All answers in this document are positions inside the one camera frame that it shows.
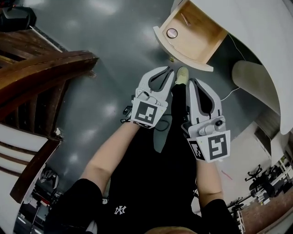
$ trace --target wooden drawer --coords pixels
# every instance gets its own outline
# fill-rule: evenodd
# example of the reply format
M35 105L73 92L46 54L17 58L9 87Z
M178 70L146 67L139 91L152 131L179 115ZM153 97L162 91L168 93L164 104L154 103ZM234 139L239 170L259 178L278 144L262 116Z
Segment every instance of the wooden drawer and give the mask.
M177 37L167 36L170 28L176 29ZM204 71L213 71L213 67L206 63L227 35L189 0L183 0L160 28L156 26L153 29L167 53L190 67Z

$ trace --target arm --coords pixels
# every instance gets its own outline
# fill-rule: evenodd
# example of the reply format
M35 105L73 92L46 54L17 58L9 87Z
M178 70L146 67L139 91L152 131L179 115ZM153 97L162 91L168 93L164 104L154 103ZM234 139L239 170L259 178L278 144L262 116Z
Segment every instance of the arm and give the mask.
M196 183L200 206L203 208L213 200L223 199L221 178L215 163L199 160L196 163Z
M112 173L122 160L139 128L138 125L130 122L122 124L95 153L81 178L94 182L103 194Z

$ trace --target desk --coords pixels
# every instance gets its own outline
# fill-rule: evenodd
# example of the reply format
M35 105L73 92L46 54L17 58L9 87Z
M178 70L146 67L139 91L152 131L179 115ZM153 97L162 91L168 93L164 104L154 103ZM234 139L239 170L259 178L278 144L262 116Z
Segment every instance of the desk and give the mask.
M288 133L293 128L293 18L285 4L280 0L190 1L261 61L277 91L281 133Z

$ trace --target sneaker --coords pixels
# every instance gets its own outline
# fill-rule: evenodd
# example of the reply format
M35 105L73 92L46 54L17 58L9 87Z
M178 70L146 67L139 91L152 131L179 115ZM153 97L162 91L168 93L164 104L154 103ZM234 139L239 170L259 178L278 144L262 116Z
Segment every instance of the sneaker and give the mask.
M41 183L44 183L45 181L52 181L53 183L52 188L55 189L57 188L59 183L59 176L53 170L49 168L45 168L42 171L42 174L40 175L39 180L41 181Z
M175 84L180 85L180 84L187 84L189 80L189 72L187 67L181 67L177 71L177 79L175 81Z

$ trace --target white wall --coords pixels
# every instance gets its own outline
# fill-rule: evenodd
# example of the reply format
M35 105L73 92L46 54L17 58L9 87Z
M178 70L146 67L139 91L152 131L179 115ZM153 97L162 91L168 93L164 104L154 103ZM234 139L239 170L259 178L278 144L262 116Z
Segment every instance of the white wall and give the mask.
M0 141L9 145L38 152L47 138L32 135L0 124Z
M12 234L20 204L13 200L10 192L18 177L0 171L0 227Z
M286 7L288 8L290 14L293 17L293 3L291 0L283 0L284 4L286 5Z
M238 197L249 195L249 186L252 180L246 182L247 172L253 171L258 164L262 169L271 166L271 160L257 142L254 135L257 125L253 122L231 143L231 156L223 162L218 162L218 170L222 179L224 199L226 202L236 200Z

